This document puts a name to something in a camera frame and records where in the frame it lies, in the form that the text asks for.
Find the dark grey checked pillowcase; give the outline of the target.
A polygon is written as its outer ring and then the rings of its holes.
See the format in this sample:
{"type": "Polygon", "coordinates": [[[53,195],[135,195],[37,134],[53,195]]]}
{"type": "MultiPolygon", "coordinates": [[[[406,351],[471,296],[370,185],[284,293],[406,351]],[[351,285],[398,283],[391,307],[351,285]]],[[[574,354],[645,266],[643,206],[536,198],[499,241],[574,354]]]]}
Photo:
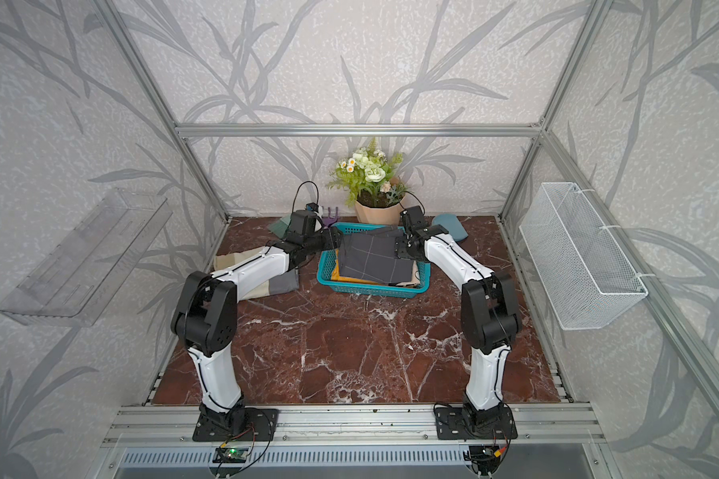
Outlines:
{"type": "Polygon", "coordinates": [[[393,227],[345,234],[339,248],[339,274],[348,279],[380,285],[398,285],[413,280],[411,259],[400,259],[395,252],[403,230],[393,227]]]}

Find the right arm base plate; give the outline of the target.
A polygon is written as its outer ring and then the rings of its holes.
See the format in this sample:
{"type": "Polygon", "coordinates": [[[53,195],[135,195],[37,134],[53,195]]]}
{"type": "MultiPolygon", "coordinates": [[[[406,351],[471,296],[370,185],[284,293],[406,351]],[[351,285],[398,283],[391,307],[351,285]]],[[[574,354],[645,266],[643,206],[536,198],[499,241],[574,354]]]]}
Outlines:
{"type": "Polygon", "coordinates": [[[445,403],[433,405],[437,438],[457,439],[505,439],[518,437],[512,409],[504,402],[490,409],[476,409],[470,403],[452,406],[445,403]]]}

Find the orange cartoon pillowcase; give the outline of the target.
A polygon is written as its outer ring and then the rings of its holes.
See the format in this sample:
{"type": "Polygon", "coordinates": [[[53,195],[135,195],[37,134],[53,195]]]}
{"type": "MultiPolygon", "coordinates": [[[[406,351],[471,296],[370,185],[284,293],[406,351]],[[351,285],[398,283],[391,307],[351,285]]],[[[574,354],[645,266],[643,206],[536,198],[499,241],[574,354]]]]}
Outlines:
{"type": "MultiPolygon", "coordinates": [[[[381,283],[378,283],[377,281],[368,281],[367,279],[355,279],[354,277],[343,277],[340,272],[340,263],[339,263],[339,256],[340,251],[338,249],[335,250],[336,260],[335,260],[335,267],[331,273],[331,280],[332,281],[339,281],[340,283],[358,283],[359,285],[381,285],[381,283]]],[[[421,279],[419,278],[419,267],[416,263],[413,264],[413,273],[411,274],[411,279],[409,281],[404,281],[403,283],[392,283],[392,287],[417,287],[421,283],[421,279]]]]}

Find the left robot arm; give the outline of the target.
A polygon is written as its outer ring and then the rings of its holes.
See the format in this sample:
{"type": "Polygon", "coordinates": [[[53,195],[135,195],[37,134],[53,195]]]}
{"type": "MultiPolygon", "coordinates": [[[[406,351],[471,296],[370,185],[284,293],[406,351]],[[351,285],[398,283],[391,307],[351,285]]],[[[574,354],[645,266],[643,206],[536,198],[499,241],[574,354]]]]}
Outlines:
{"type": "Polygon", "coordinates": [[[245,411],[231,355],[238,303],[256,287],[297,269],[310,257],[334,251],[342,239],[343,233],[324,225],[318,213],[299,210],[291,214],[286,236],[269,241],[253,257],[213,273],[194,271],[187,277],[171,329],[194,361],[205,415],[229,422],[245,411]]]}

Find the teal plastic basket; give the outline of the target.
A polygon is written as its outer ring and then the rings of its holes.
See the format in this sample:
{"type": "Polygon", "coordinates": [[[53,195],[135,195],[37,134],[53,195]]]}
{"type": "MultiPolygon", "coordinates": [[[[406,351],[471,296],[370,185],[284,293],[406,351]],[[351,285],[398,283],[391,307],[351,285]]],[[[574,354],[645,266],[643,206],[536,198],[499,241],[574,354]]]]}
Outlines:
{"type": "Polygon", "coordinates": [[[431,282],[431,265],[418,261],[413,268],[411,285],[378,285],[377,283],[357,283],[356,281],[335,281],[334,273],[338,273],[338,251],[323,251],[319,262],[317,278],[319,283],[326,285],[336,293],[352,295],[378,295],[379,297],[399,297],[412,299],[425,293],[431,282]]]}

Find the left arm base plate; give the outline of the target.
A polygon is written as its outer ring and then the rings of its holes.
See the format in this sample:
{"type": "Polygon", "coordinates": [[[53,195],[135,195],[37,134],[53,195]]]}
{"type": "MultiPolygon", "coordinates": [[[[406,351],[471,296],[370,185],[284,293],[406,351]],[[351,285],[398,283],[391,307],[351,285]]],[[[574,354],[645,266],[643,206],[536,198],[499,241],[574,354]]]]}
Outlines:
{"type": "Polygon", "coordinates": [[[228,412],[218,412],[200,405],[200,416],[192,440],[214,441],[270,441],[277,427],[279,409],[236,407],[228,412]]]}

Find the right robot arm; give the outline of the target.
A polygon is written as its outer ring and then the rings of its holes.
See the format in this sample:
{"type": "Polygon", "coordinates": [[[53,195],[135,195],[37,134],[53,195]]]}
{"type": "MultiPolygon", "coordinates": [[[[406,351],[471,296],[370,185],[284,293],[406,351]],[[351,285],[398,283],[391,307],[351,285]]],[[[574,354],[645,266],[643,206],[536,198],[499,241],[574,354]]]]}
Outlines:
{"type": "Polygon", "coordinates": [[[404,210],[401,223],[405,236],[397,241],[397,256],[436,265],[461,290],[461,330],[471,346],[463,409],[478,418],[496,413],[505,363],[522,329],[513,280],[471,257],[444,227],[430,225],[420,207],[404,210]]]}

